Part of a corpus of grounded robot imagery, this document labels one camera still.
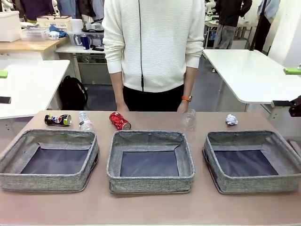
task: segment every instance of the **red soda can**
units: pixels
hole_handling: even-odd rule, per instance
[[[131,129],[132,127],[131,124],[118,112],[110,114],[109,119],[118,130]]]

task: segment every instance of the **gray basket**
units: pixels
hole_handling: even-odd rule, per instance
[[[210,132],[204,152],[221,193],[274,193],[298,189],[301,158],[274,132]]]
[[[98,153],[94,132],[28,130],[0,159],[1,187],[28,192],[81,191]]]
[[[107,164],[113,193],[188,193],[195,175],[187,139],[176,131],[117,131]]]

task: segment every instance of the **storage basket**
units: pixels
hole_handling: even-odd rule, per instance
[[[204,154],[221,193],[273,193],[298,189],[301,158],[274,132],[210,132]]]
[[[37,21],[40,27],[49,28],[51,25],[65,31],[72,31],[71,16],[39,16]]]
[[[16,41],[21,38],[19,11],[0,12],[0,41]]]
[[[176,131],[117,131],[107,164],[113,193],[187,193],[195,175],[187,139]]]
[[[21,39],[24,41],[45,41],[48,28],[29,28],[23,29],[21,32]]]
[[[68,32],[70,42],[75,46],[82,46],[80,37],[85,34],[88,37],[89,45],[103,46],[103,32]]]
[[[97,162],[94,132],[31,129],[0,159],[4,190],[78,192],[85,188]]]

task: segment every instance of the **hand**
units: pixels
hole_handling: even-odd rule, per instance
[[[129,109],[126,105],[126,103],[117,104],[117,111],[118,112],[129,112]]]
[[[188,101],[187,100],[182,100],[180,103],[177,112],[183,114],[185,111],[188,110]]]

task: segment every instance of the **backpack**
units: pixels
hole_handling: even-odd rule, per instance
[[[66,76],[58,91],[62,101],[62,110],[84,110],[88,101],[88,93],[77,78]]]

